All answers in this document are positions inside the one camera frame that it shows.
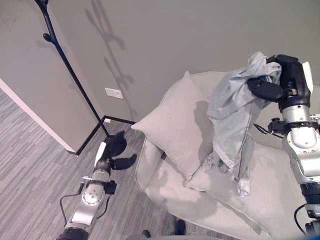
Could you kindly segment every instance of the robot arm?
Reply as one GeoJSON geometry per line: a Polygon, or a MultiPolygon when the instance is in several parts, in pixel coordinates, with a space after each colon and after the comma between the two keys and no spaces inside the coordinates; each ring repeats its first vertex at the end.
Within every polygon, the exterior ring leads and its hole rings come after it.
{"type": "Polygon", "coordinates": [[[307,232],[320,233],[320,135],[318,115],[310,115],[310,95],[313,91],[311,69],[308,62],[298,58],[277,55],[267,62],[281,65],[280,85],[249,79],[252,94],[278,103],[283,120],[273,118],[270,132],[283,134],[282,148],[287,152],[295,179],[306,200],[306,211],[316,219],[306,224],[307,232]]]}

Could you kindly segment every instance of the cable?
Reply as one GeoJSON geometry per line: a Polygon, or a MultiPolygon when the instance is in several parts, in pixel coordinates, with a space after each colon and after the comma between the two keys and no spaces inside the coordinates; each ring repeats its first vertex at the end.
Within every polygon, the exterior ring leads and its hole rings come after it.
{"type": "Polygon", "coordinates": [[[62,205],[62,199],[64,199],[64,198],[69,198],[69,197],[75,197],[75,196],[80,195],[81,192],[82,192],[82,189],[84,188],[84,186],[85,186],[85,183],[84,183],[84,182],[81,182],[77,193],[64,195],[64,196],[62,196],[62,197],[60,198],[59,203],[60,203],[61,213],[62,213],[62,216],[63,216],[63,219],[64,219],[64,226],[67,225],[67,218],[66,218],[64,206],[62,205]]]}
{"type": "Polygon", "coordinates": [[[256,127],[256,129],[258,129],[258,131],[260,132],[260,133],[262,133],[262,134],[264,134],[264,135],[273,135],[273,136],[275,136],[275,137],[277,137],[277,138],[280,138],[280,139],[283,139],[283,137],[282,136],[280,136],[280,135],[278,135],[278,134],[275,134],[275,133],[272,133],[272,132],[269,132],[268,130],[266,130],[265,128],[263,128],[262,126],[260,126],[260,125],[258,125],[258,124],[253,124],[255,127],[256,127]]]}
{"type": "Polygon", "coordinates": [[[107,211],[107,209],[108,209],[109,199],[110,199],[110,196],[109,196],[108,199],[106,200],[104,212],[103,212],[100,216],[98,216],[96,219],[101,218],[101,217],[106,213],[106,211],[107,211]]]}
{"type": "Polygon", "coordinates": [[[301,206],[299,206],[295,211],[294,211],[294,221],[295,221],[295,224],[297,225],[297,227],[300,229],[300,231],[304,234],[304,235],[306,235],[306,232],[301,228],[301,226],[300,226],[300,224],[299,224],[299,222],[298,222],[298,220],[297,220],[297,213],[298,213],[298,211],[300,210],[300,209],[302,209],[304,206],[305,206],[306,204],[303,204],[303,205],[301,205],[301,206]]]}
{"type": "Polygon", "coordinates": [[[75,197],[75,196],[78,196],[79,194],[78,193],[75,193],[75,194],[69,194],[69,195],[64,195],[60,198],[60,208],[61,208],[61,212],[62,212],[62,216],[63,216],[63,219],[64,219],[64,226],[67,225],[67,218],[66,218],[66,214],[65,214],[65,211],[64,211],[64,206],[62,205],[62,200],[64,198],[69,198],[69,197],[75,197]]]}

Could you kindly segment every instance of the gray wall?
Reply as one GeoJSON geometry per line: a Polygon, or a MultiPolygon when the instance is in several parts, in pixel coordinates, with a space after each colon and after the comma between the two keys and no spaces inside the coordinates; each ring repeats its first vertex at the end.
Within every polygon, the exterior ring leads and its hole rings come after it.
{"type": "MultiPolygon", "coordinates": [[[[91,94],[57,22],[62,48],[91,94]]],[[[75,151],[97,125],[47,32],[33,0],[0,0],[0,78],[75,151]]],[[[102,115],[97,100],[93,98],[102,115]]]]}
{"type": "Polygon", "coordinates": [[[138,121],[186,70],[233,70],[255,51],[310,61],[320,82],[319,0],[52,0],[50,6],[99,105],[114,117],[138,121]],[[121,89],[127,103],[108,97],[106,87],[121,89]]]}

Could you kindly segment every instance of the wall outlet plate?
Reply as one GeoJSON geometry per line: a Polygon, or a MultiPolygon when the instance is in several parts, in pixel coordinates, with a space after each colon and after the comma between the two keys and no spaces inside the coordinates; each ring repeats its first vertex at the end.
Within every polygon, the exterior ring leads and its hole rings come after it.
{"type": "Polygon", "coordinates": [[[105,88],[105,92],[108,96],[114,97],[117,99],[124,99],[124,96],[122,95],[122,92],[117,89],[112,89],[112,88],[105,88]]]}

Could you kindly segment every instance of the person's foot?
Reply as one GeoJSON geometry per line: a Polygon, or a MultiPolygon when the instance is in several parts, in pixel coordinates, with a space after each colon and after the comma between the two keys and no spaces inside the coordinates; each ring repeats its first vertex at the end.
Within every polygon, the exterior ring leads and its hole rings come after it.
{"type": "Polygon", "coordinates": [[[151,234],[148,230],[143,230],[141,234],[144,235],[146,238],[151,238],[151,234]]]}
{"type": "Polygon", "coordinates": [[[180,219],[175,223],[174,235],[186,235],[185,221],[180,219]]]}

